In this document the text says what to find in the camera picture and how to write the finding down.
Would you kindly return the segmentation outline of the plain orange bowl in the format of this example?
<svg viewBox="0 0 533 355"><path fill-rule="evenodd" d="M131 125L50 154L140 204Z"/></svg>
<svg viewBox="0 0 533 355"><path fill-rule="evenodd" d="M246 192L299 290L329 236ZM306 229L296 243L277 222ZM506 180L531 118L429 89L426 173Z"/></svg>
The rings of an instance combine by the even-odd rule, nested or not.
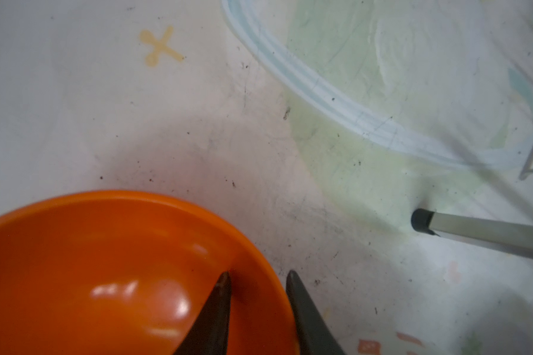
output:
<svg viewBox="0 0 533 355"><path fill-rule="evenodd" d="M220 275L229 354L297 354L290 303L234 226L186 201L100 191L0 217L0 354L172 354Z"/></svg>

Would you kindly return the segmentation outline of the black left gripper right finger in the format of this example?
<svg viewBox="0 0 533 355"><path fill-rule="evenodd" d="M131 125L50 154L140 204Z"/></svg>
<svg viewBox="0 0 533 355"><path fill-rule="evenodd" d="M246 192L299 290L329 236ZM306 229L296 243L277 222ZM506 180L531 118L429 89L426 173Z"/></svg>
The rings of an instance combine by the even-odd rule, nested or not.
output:
<svg viewBox="0 0 533 355"><path fill-rule="evenodd" d="M286 293L295 318L300 354L345 355L294 270L287 275Z"/></svg>

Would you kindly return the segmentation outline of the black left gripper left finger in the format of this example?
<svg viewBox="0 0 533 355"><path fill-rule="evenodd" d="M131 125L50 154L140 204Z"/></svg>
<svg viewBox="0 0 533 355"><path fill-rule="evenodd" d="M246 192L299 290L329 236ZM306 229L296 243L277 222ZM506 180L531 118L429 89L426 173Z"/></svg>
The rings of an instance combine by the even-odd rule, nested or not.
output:
<svg viewBox="0 0 533 355"><path fill-rule="evenodd" d="M223 272L174 355L227 353L232 286Z"/></svg>

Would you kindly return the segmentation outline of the steel two-tier dish rack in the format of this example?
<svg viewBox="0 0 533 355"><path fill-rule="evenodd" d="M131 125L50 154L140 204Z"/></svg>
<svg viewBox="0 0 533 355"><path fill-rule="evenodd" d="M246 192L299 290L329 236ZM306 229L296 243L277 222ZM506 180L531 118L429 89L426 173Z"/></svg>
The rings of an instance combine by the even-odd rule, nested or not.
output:
<svg viewBox="0 0 533 355"><path fill-rule="evenodd" d="M466 145L448 132L438 127L439 134L454 153L463 158L483 178L491 178L493 171ZM525 180L533 174L533 145L519 174ZM533 226L509 223L500 220L487 220L476 217L464 217L455 214L433 212L418 208L410 218L410 225L416 232L467 243L495 251L517 255L533 260Z"/></svg>

